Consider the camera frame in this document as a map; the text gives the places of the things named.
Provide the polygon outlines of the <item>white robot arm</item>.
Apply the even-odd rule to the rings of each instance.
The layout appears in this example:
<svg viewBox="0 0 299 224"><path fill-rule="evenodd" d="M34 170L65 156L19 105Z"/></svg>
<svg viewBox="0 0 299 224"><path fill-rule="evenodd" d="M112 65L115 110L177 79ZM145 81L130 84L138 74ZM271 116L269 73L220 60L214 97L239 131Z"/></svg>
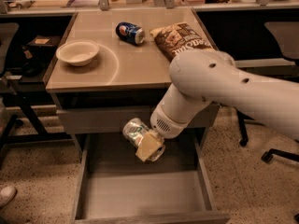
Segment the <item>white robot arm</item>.
<svg viewBox="0 0 299 224"><path fill-rule="evenodd" d="M170 63L171 85L150 117L136 156L146 161L165 139L178 136L194 116L216 102L236 108L293 140L299 139L299 84L244 72L225 52L190 49Z"/></svg>

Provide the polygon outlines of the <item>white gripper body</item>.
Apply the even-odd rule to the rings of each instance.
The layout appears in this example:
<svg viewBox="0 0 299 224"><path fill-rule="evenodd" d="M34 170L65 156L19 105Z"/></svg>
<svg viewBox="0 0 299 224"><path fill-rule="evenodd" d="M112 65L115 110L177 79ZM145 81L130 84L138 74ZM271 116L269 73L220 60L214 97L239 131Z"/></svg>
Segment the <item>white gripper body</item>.
<svg viewBox="0 0 299 224"><path fill-rule="evenodd" d="M186 123L178 123L171 120L159 105L156 106L150 116L150 125L164 139L172 139L179 136L187 127Z"/></svg>

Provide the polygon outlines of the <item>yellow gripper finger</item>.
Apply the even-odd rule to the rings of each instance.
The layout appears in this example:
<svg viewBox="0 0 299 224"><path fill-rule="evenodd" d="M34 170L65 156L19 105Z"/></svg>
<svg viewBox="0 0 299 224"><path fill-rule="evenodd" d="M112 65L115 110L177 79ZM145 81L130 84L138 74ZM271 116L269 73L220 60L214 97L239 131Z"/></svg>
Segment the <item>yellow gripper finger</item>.
<svg viewBox="0 0 299 224"><path fill-rule="evenodd" d="M164 139L155 131L146 132L135 155L145 161L157 161L164 153Z"/></svg>

